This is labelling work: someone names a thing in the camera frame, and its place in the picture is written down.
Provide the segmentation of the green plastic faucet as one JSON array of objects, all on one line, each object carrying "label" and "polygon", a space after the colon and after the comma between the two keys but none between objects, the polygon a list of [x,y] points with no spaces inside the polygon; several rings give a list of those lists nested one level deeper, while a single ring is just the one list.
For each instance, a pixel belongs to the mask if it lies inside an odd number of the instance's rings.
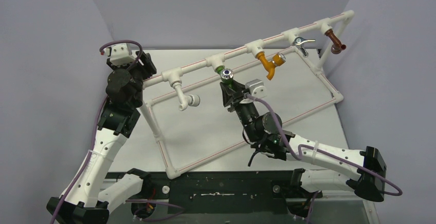
[{"label": "green plastic faucet", "polygon": [[231,86],[233,84],[234,73],[232,69],[219,66],[215,69],[215,72],[220,77],[220,84],[225,86]]}]

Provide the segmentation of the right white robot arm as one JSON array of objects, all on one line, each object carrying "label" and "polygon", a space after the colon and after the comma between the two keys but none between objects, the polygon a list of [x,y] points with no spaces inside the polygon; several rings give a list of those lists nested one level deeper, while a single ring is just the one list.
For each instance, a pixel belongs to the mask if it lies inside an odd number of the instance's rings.
[{"label": "right white robot arm", "polygon": [[271,159],[295,159],[319,166],[321,174],[337,173],[334,181],[339,189],[373,202],[384,200],[387,166],[378,149],[338,148],[284,130],[280,116],[256,96],[262,88],[260,80],[245,85],[234,80],[220,83],[223,106],[236,113],[244,141],[254,150],[254,156],[264,154]]}]

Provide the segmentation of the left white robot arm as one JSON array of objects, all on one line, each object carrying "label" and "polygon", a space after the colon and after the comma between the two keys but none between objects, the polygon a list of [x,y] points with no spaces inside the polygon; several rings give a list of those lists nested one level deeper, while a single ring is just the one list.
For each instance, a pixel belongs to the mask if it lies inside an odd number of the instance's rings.
[{"label": "left white robot arm", "polygon": [[149,53],[115,58],[111,53],[107,65],[106,98],[98,111],[92,147],[70,185],[59,197],[51,197],[47,210],[51,223],[107,223],[110,214],[137,195],[151,194],[150,175],[131,169],[120,181],[105,190],[101,187],[120,149],[140,117],[143,105],[143,82],[157,73]]}]

